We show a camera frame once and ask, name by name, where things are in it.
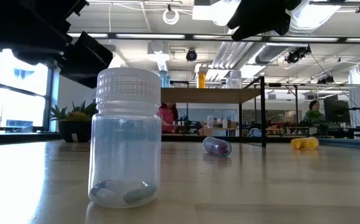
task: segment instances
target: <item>glass jar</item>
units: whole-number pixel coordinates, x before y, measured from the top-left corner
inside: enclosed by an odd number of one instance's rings
[[[160,188],[160,79],[138,68],[98,75],[88,196],[111,208],[144,205]]]

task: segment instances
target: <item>ceiling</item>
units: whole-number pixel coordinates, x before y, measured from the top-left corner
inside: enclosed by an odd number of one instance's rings
[[[193,0],[182,1],[182,6],[176,9],[192,10]],[[127,7],[141,9],[140,5],[127,4]],[[165,9],[166,6],[145,5],[147,10]],[[111,27],[109,27],[109,10]],[[153,33],[190,33],[190,34],[225,34],[228,30],[216,26],[212,21],[194,21],[192,16],[180,13],[179,21],[174,25],[166,24],[162,19],[163,11],[143,11],[110,4],[90,4],[81,11],[81,16],[72,15],[68,22],[72,24],[70,32],[153,32]],[[337,12],[312,35],[347,35],[360,36],[360,14],[353,12]],[[157,70],[157,64],[147,59],[148,40],[101,40],[102,44],[116,47],[123,60],[130,67]],[[189,48],[196,50],[198,63],[211,63],[219,51],[221,42],[190,42],[168,41],[173,52],[167,62],[172,80],[190,80],[195,70],[196,62],[187,62],[186,52]],[[360,62],[360,45],[349,44],[311,44],[311,49],[320,65],[326,70],[333,68],[335,81],[348,82],[348,70]],[[310,82],[311,77],[320,77],[322,72],[315,60],[308,56],[288,70],[282,65],[284,57],[279,57],[271,66],[262,72],[267,82]]]

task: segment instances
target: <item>person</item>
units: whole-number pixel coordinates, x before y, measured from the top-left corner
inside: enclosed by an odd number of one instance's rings
[[[310,110],[305,113],[303,120],[307,120],[309,123],[317,123],[317,124],[321,123],[321,122],[325,122],[325,115],[319,113],[320,104],[318,101],[316,101],[316,100],[311,101],[309,107],[310,107]],[[311,118],[311,115],[309,115],[309,114],[314,111],[317,111],[317,113],[319,113],[319,115],[317,117]]]
[[[175,131],[173,121],[178,119],[178,111],[175,103],[162,103],[158,115],[162,118],[162,132],[173,133]]]

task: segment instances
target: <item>wooden shelf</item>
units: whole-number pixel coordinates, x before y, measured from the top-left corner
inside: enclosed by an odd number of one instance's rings
[[[161,88],[168,103],[244,103],[260,95],[260,89]]]

